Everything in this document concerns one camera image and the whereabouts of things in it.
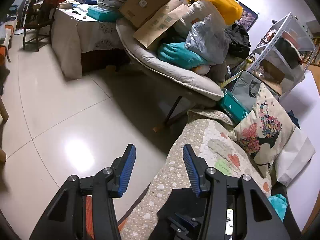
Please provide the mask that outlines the brown cardboard box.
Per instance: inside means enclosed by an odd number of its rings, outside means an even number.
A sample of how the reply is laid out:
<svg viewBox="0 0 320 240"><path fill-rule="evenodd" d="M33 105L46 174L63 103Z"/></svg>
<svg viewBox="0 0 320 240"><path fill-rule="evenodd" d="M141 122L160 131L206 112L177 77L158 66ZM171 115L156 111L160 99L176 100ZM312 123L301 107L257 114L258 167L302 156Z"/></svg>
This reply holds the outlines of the brown cardboard box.
<svg viewBox="0 0 320 240"><path fill-rule="evenodd" d="M127 0L119 8L120 13L136 28L140 28L170 0Z"/></svg>

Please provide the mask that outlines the white metal shelf rack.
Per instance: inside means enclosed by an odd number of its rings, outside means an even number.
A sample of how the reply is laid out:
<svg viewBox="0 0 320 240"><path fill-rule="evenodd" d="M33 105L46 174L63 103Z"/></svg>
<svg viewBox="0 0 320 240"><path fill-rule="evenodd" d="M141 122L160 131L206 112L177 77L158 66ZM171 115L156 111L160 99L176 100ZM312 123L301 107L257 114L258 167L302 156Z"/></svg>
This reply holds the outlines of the white metal shelf rack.
<svg viewBox="0 0 320 240"><path fill-rule="evenodd" d="M261 38L249 56L253 62L246 69L251 73L261 70L269 86L276 85L285 97L303 81L316 50L308 26L289 13Z"/></svg>

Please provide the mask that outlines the translucent plastic bag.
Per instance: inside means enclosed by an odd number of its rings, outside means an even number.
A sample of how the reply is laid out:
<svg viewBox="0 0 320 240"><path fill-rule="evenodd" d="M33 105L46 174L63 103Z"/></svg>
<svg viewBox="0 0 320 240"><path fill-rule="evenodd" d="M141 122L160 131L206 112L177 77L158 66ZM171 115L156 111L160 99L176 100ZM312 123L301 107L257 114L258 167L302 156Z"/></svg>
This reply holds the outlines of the translucent plastic bag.
<svg viewBox="0 0 320 240"><path fill-rule="evenodd" d="M227 25L219 12L211 13L192 25L185 48L204 58L209 64L222 64L228 53L230 38Z"/></svg>

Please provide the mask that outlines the floral print cushion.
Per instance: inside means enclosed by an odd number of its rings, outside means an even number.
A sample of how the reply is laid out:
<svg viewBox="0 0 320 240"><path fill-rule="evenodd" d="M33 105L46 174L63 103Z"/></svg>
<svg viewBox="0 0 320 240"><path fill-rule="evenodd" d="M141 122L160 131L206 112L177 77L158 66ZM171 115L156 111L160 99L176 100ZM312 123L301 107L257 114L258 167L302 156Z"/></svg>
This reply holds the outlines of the floral print cushion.
<svg viewBox="0 0 320 240"><path fill-rule="evenodd" d="M252 110L229 137L248 154L265 178L295 128L285 109L261 83Z"/></svg>

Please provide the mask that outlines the beige padded lounge chair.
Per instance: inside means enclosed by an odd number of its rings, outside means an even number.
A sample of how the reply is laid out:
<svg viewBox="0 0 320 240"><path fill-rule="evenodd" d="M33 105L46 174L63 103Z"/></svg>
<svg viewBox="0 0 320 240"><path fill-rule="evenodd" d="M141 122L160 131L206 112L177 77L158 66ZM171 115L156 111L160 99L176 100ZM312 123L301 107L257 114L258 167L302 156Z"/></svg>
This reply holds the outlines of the beige padded lounge chair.
<svg viewBox="0 0 320 240"><path fill-rule="evenodd" d="M219 101L223 98L222 90L211 79L164 62L158 59L155 52L144 48L133 38L135 29L127 19L118 19L116 30L127 53L145 68L211 100Z"/></svg>

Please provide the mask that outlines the teal cloth on chair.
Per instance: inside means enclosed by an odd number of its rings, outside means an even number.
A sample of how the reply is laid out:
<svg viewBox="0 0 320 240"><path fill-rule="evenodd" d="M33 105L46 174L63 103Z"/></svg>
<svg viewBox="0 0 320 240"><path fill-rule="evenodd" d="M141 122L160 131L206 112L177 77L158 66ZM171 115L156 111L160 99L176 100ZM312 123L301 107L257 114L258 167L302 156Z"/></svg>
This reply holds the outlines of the teal cloth on chair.
<svg viewBox="0 0 320 240"><path fill-rule="evenodd" d="M161 44L157 50L157 57L161 61L187 70L207 65L204 58L185 48L185 42Z"/></svg>

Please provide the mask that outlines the black clothes pile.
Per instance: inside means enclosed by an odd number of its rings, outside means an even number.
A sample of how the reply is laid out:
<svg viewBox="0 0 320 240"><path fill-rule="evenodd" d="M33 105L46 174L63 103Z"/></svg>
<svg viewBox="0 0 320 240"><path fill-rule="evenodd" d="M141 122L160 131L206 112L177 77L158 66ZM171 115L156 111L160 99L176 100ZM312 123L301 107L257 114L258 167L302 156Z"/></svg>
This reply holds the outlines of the black clothes pile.
<svg viewBox="0 0 320 240"><path fill-rule="evenodd" d="M233 23L225 29L225 35L230 39L228 54L233 57L246 59L249 55L251 44L248 32L244 26Z"/></svg>

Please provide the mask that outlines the grey fabric storage bag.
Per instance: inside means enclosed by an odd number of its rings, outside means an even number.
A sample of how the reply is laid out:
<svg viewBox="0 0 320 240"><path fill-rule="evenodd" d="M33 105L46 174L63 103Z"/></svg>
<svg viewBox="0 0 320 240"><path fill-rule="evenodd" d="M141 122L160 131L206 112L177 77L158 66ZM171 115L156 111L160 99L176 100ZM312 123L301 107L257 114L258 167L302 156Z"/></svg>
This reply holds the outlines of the grey fabric storage bag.
<svg viewBox="0 0 320 240"><path fill-rule="evenodd" d="M231 93L250 112L256 102L260 84L263 83L271 94L279 100L280 94L272 89L267 83L252 73L243 70L237 78Z"/></svg>

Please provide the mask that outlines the teal cardboard box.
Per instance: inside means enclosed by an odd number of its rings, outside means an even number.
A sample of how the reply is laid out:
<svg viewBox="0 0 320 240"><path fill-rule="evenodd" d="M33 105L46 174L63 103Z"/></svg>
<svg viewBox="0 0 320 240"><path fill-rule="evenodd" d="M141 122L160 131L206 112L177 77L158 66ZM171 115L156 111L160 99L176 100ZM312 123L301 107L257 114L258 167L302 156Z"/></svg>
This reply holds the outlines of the teal cardboard box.
<svg viewBox="0 0 320 240"><path fill-rule="evenodd" d="M237 125L249 114L249 110L227 89L223 88L223 97L218 102L219 106Z"/></svg>

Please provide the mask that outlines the table with beige tablecloth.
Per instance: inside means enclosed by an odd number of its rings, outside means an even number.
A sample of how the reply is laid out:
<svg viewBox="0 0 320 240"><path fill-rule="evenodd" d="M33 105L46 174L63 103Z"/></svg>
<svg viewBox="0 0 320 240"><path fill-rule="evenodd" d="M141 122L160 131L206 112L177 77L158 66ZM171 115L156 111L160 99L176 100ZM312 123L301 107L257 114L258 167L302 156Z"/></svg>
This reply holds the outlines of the table with beige tablecloth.
<svg viewBox="0 0 320 240"><path fill-rule="evenodd" d="M100 22L79 9L58 9L52 29L52 49L64 76L82 78L81 56L99 51L103 63L111 64L113 55L124 49L114 22Z"/></svg>

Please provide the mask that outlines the yellow bag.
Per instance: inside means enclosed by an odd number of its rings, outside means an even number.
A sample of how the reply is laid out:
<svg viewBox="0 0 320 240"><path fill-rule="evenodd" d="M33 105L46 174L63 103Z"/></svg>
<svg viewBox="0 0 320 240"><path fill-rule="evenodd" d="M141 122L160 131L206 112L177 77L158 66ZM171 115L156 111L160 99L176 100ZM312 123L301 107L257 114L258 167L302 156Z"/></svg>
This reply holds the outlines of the yellow bag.
<svg viewBox="0 0 320 240"><path fill-rule="evenodd" d="M224 18L227 25L232 25L235 21L240 20L243 7L235 0L187 0L190 3L196 1L208 1L212 3L221 16Z"/></svg>

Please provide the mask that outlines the dark wooden chair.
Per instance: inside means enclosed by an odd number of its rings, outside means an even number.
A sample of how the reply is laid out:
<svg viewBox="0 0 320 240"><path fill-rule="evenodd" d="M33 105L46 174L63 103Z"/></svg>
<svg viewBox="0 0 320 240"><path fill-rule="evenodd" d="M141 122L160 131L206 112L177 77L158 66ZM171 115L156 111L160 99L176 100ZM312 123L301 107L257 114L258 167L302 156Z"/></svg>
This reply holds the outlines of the dark wooden chair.
<svg viewBox="0 0 320 240"><path fill-rule="evenodd" d="M31 7L27 11L23 33L23 50L25 50L27 44L35 44L36 51L39 51L40 41L45 38L48 39L50 44L52 43L52 28L58 3L59 0L44 0L38 9ZM27 41L28 29L35 30L36 35Z"/></svg>

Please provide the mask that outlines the patchwork quilted bed cover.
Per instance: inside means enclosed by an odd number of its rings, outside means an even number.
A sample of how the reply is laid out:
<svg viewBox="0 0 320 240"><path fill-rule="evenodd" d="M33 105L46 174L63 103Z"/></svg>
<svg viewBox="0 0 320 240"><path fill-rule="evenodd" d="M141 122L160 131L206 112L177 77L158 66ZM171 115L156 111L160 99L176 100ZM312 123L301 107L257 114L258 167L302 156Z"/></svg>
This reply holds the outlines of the patchwork quilted bed cover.
<svg viewBox="0 0 320 240"><path fill-rule="evenodd" d="M175 189L190 188L203 193L199 159L225 176L240 178L247 174L267 197L271 195L271 177L263 177L248 154L230 137L235 127L227 114L218 110L191 109L181 135L171 147L164 166L153 178L146 195L130 213L120 232L122 239L148 239L159 221L157 212Z"/></svg>

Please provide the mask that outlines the teal fluffy towel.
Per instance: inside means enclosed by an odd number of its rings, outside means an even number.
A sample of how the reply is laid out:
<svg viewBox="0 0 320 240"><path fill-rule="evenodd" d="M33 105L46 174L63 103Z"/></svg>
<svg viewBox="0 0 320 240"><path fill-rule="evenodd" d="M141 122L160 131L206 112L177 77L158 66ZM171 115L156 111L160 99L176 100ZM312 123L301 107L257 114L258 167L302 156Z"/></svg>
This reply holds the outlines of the teal fluffy towel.
<svg viewBox="0 0 320 240"><path fill-rule="evenodd" d="M272 207L275 209L280 220L283 221L285 218L287 207L288 207L286 198L281 193L278 193L276 195L269 196L268 201L271 203Z"/></svg>

